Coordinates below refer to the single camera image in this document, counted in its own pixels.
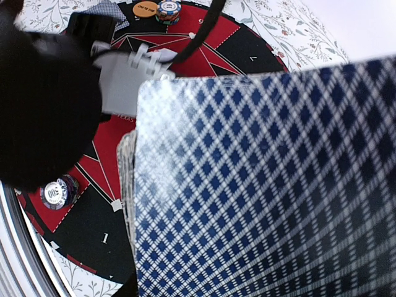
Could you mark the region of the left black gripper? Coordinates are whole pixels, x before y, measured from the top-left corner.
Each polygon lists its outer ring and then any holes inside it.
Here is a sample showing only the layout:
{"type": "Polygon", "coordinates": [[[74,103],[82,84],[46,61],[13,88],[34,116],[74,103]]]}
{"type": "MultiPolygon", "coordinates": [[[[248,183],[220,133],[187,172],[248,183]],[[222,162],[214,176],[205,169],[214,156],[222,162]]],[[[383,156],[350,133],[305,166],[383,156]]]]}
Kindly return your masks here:
{"type": "Polygon", "coordinates": [[[1,2],[1,181],[33,192],[67,173],[108,119],[90,50],[116,20],[75,12],[63,34],[25,32],[14,23],[23,6],[1,2]]]}

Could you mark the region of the small poker chip stack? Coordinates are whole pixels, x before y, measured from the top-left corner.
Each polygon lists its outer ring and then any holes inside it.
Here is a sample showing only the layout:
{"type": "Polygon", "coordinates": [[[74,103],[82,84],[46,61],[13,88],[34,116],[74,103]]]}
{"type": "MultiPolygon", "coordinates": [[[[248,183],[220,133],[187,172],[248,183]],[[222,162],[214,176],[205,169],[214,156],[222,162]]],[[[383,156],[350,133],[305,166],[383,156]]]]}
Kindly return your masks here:
{"type": "Polygon", "coordinates": [[[71,206],[79,197],[80,186],[75,177],[64,174],[56,181],[40,188],[43,204],[51,210],[61,210],[71,206]]]}

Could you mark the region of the orange big blind button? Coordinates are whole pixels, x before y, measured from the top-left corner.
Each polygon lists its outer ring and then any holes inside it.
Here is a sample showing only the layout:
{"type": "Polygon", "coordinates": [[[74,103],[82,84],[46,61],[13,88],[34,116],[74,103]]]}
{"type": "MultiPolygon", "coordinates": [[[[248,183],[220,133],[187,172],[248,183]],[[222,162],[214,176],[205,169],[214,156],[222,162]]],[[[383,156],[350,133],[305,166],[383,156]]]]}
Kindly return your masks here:
{"type": "Polygon", "coordinates": [[[157,13],[157,3],[153,1],[140,1],[134,4],[132,11],[136,17],[149,18],[157,13]]]}

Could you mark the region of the blue playing card deck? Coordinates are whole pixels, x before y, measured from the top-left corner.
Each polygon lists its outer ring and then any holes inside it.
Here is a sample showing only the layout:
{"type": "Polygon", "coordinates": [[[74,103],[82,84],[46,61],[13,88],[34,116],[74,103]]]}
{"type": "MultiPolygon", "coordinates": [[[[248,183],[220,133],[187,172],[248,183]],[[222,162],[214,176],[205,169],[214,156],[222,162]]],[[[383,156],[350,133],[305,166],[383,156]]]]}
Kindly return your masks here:
{"type": "Polygon", "coordinates": [[[133,296],[394,296],[395,58],[151,80],[118,145],[133,296]]]}

